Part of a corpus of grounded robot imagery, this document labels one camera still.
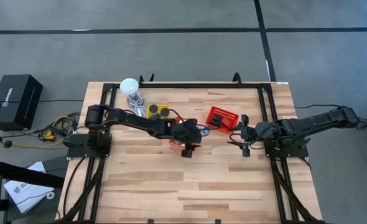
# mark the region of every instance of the wooden tabletop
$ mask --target wooden tabletop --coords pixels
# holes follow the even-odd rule
[[[88,84],[79,126],[83,125],[87,107],[100,103],[103,84]],[[271,85],[279,119],[296,118],[289,86]],[[139,89],[139,93],[144,92],[146,106],[167,104],[183,117],[197,118],[200,124],[205,123],[212,106],[247,114],[250,126],[262,121],[258,92],[252,88]],[[126,95],[120,91],[115,107],[129,109]],[[272,120],[268,103],[267,110]],[[211,131],[193,157],[187,159],[180,156],[181,147],[140,130],[115,125],[111,134],[113,143],[106,159],[97,223],[146,223],[150,218],[156,223],[214,223],[215,219],[223,223],[280,223],[271,166],[264,149],[251,150],[251,157],[242,157],[238,147],[226,143],[227,134]],[[262,143],[253,147],[262,147]],[[79,160],[69,163],[62,195]],[[294,192],[310,213],[321,219],[309,167],[298,158],[287,160]],[[73,177],[68,209],[83,191],[87,164],[85,159]],[[92,194],[88,198],[86,218]],[[290,218],[286,194],[284,200]]]

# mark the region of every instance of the red plastic basket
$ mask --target red plastic basket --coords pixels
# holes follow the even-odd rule
[[[234,128],[236,126],[239,120],[239,115],[213,106],[211,107],[210,113],[208,114],[207,120],[206,120],[206,124],[209,127],[213,127],[213,128],[216,128],[216,127],[210,124],[210,121],[213,119],[214,114],[221,116],[223,119],[222,120],[223,125],[221,125],[221,128],[219,128],[218,130],[226,134],[233,133],[233,131],[229,131],[229,129]]]

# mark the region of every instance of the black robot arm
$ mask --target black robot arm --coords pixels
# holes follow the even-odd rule
[[[85,118],[85,127],[92,134],[92,145],[99,144],[101,131],[112,125],[122,124],[132,128],[140,129],[157,139],[172,139],[185,145],[182,157],[191,157],[193,150],[202,141],[202,134],[197,128],[196,119],[187,119],[176,123],[175,119],[150,120],[136,116],[132,111],[110,108],[106,105],[93,105],[88,107]]]
[[[272,146],[276,155],[280,157],[298,155],[306,157],[306,144],[310,141],[307,136],[319,133],[331,128],[357,128],[367,127],[367,119],[360,119],[355,112],[346,106],[339,106],[327,113],[318,114],[304,119],[280,119],[258,123],[255,128],[248,126],[247,115],[242,115],[242,121],[234,131],[240,131],[241,142],[230,142],[243,150],[243,156],[249,156],[249,147],[254,142],[263,141],[266,146]]]

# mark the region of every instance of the yellow box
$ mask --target yellow box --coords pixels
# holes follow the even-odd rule
[[[151,107],[152,105],[149,105],[149,106],[147,106],[147,113],[146,113],[146,118],[147,119],[149,119],[149,118],[151,118],[151,116],[152,116],[152,113],[149,111],[149,108]],[[157,113],[158,114],[160,114],[160,111],[161,111],[161,109],[163,109],[163,108],[169,108],[169,106],[168,105],[156,105],[157,106]]]

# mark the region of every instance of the white light bulb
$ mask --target white light bulb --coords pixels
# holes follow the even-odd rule
[[[138,81],[133,78],[126,78],[120,83],[120,90],[122,93],[132,95],[139,88]]]

